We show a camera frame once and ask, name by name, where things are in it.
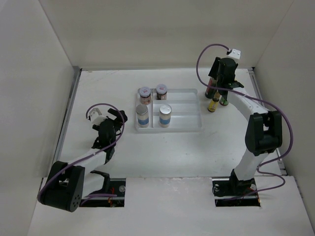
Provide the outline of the dark soy sauce bottle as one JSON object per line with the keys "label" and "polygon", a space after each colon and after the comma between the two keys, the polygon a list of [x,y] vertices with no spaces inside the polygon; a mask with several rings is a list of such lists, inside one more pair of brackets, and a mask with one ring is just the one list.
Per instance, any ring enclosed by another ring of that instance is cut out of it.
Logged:
{"label": "dark soy sauce bottle", "polygon": [[217,80],[213,77],[210,77],[209,82],[208,82],[208,87],[205,91],[205,96],[208,99],[212,99],[217,91]]}

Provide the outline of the red sauce bottle yellow cap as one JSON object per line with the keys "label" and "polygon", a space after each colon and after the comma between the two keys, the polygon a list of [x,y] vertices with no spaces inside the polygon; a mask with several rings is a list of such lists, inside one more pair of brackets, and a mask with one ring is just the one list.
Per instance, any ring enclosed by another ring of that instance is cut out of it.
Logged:
{"label": "red sauce bottle yellow cap", "polygon": [[227,106],[229,104],[229,102],[227,101],[227,99],[224,96],[221,96],[220,98],[220,104],[222,106]]}

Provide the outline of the blue label jar silver lid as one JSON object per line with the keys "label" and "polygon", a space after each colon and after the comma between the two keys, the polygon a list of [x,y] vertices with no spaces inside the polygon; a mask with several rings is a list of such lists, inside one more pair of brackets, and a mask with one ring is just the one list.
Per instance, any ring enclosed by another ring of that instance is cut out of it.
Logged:
{"label": "blue label jar silver lid", "polygon": [[146,128],[149,126],[149,111],[144,104],[139,104],[136,107],[137,123],[140,127]]}

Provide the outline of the orange spice jar white lid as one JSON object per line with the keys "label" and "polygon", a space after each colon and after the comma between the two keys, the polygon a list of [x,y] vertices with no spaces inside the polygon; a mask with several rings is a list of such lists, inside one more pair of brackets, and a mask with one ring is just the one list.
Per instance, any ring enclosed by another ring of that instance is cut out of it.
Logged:
{"label": "orange spice jar white lid", "polygon": [[141,87],[139,95],[141,104],[149,105],[151,103],[151,89],[149,87]]}

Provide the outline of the dark spice jar white lid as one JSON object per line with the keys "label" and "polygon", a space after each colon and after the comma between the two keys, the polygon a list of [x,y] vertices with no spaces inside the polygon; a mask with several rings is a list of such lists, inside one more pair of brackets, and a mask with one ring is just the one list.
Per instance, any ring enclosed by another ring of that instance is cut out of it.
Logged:
{"label": "dark spice jar white lid", "polygon": [[165,84],[157,85],[156,98],[157,98],[157,100],[166,100],[167,99],[167,86]]}

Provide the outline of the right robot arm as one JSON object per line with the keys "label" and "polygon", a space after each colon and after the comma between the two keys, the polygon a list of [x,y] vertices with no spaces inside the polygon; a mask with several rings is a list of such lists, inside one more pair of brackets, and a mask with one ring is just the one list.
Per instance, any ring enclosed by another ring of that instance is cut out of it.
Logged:
{"label": "right robot arm", "polygon": [[263,160],[282,145],[282,116],[269,111],[257,99],[248,95],[245,87],[235,79],[238,64],[232,58],[215,58],[209,76],[216,93],[227,100],[247,120],[246,151],[228,180],[215,180],[213,192],[217,196],[241,195],[255,184],[254,174]]}

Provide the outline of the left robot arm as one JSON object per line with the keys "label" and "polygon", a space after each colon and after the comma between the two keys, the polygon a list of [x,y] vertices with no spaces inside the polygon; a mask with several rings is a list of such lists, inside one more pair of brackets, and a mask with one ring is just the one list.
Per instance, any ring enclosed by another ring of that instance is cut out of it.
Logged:
{"label": "left robot arm", "polygon": [[88,108],[86,119],[92,123],[97,137],[89,152],[73,163],[55,162],[37,200],[46,206],[74,212],[87,201],[105,198],[110,207],[124,200],[120,190],[122,181],[114,181],[108,173],[97,168],[107,164],[115,153],[115,146],[122,137],[128,117],[123,110],[108,104],[108,113],[103,116],[98,104]]}

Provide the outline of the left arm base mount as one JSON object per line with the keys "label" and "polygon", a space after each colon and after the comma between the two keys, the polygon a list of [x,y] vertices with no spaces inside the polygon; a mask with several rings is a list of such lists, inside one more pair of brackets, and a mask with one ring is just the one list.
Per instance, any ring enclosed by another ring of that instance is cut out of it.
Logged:
{"label": "left arm base mount", "polygon": [[92,171],[84,179],[80,207],[124,207],[126,179]]}

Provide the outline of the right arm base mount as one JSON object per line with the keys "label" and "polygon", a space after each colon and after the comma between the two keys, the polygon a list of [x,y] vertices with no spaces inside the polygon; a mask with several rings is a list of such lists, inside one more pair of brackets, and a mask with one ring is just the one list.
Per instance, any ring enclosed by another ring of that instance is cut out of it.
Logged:
{"label": "right arm base mount", "polygon": [[254,178],[241,182],[232,182],[229,179],[218,178],[212,180],[212,193],[216,207],[260,207]]}

